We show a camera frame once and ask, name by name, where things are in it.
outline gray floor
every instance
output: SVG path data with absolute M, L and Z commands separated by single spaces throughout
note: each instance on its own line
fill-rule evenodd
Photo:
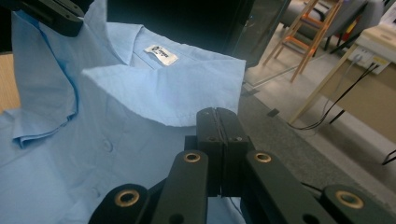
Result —
M 262 62 L 283 32 L 279 27 L 262 56 Z M 284 49 L 278 59 L 272 59 L 265 67 L 259 64 L 249 68 L 245 73 L 245 88 L 257 91 L 254 95 L 260 101 L 277 109 L 283 120 L 289 120 L 340 58 L 321 49 L 303 73 L 290 83 L 301 58 Z M 294 125 L 304 127 L 317 121 L 325 103 L 326 99 L 318 99 Z M 296 132 L 396 213 L 396 161 L 381 165 L 396 145 L 348 113 L 330 125 L 329 120 L 339 111 L 340 108 L 334 108 L 328 119 L 313 131 Z

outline light blue dress shirt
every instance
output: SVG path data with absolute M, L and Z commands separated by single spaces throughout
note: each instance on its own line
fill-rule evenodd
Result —
M 77 37 L 12 18 L 21 108 L 0 116 L 0 223 L 87 223 L 116 186 L 154 186 L 206 107 L 237 111 L 245 62 L 106 22 L 95 1 Z M 163 65 L 144 49 L 178 59 Z M 241 223 L 209 199 L 208 223 Z

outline power cord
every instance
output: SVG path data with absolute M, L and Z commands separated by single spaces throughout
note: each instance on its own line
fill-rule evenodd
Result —
M 306 131 L 306 130 L 312 130 L 317 128 L 325 119 L 326 117 L 329 115 L 330 111 L 332 110 L 332 108 L 341 100 L 344 98 L 344 96 L 346 96 L 355 86 L 356 84 L 358 84 L 362 79 L 364 79 L 368 74 L 370 74 L 371 72 L 373 72 L 377 67 L 379 67 L 378 64 L 376 63 L 371 63 L 370 66 L 361 74 L 361 76 L 358 78 L 358 80 L 356 80 L 348 89 L 346 89 L 346 91 L 344 91 L 344 93 L 338 97 L 338 99 L 332 104 L 332 106 L 326 111 L 326 113 L 324 113 L 324 115 L 321 116 L 320 120 L 318 120 L 317 122 L 308 125 L 306 127 L 303 128 L 299 128 L 299 127 L 295 127 L 291 124 L 288 123 L 288 125 L 293 128 L 293 129 L 297 129 L 297 130 L 301 130 L 301 131 Z

